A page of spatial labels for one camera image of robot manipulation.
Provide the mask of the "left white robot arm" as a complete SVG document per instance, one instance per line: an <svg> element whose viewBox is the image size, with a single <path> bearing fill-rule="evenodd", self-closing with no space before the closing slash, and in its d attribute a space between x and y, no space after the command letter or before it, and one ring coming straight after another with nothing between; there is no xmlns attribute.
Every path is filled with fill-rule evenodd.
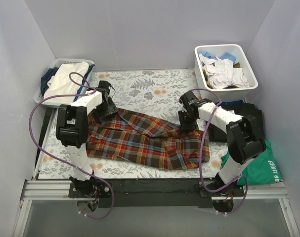
<svg viewBox="0 0 300 237"><path fill-rule="evenodd" d="M89 180L92 168L86 152L88 115L92 114L94 120L101 124L117 114L119 109L110 97L112 89L111 83L102 80L95 90L88 89L85 96L58 108L56 138L69 153L70 162L75 165L72 179L83 181L80 192L87 198L94 196L97 191L96 184Z"/></svg>

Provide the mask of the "plaid long sleeve shirt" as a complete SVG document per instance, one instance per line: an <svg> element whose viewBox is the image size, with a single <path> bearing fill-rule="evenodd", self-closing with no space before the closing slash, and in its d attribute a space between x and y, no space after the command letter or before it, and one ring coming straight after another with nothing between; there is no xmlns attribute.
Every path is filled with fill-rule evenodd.
<svg viewBox="0 0 300 237"><path fill-rule="evenodd" d="M88 116L86 142L90 158L126 161L163 170L186 170L210 160L209 141L198 128L182 133L180 125L146 114L119 109L97 123Z"/></svg>

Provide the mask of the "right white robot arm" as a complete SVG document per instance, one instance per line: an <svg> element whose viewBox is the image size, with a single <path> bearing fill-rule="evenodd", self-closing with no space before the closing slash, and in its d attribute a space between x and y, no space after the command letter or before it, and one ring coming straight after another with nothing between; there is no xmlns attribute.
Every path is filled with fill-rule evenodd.
<svg viewBox="0 0 300 237"><path fill-rule="evenodd" d="M257 118L233 114L221 108L221 101L215 104L209 99L200 100L193 90L184 93L179 102L185 109L178 112L182 130L193 130L196 121L202 119L207 121L205 130L212 124L226 134L229 158L214 178L212 189L205 185L201 169L199 172L204 190L220 196L229 195L233 191L233 183L242 176L243 170L266 150Z"/></svg>

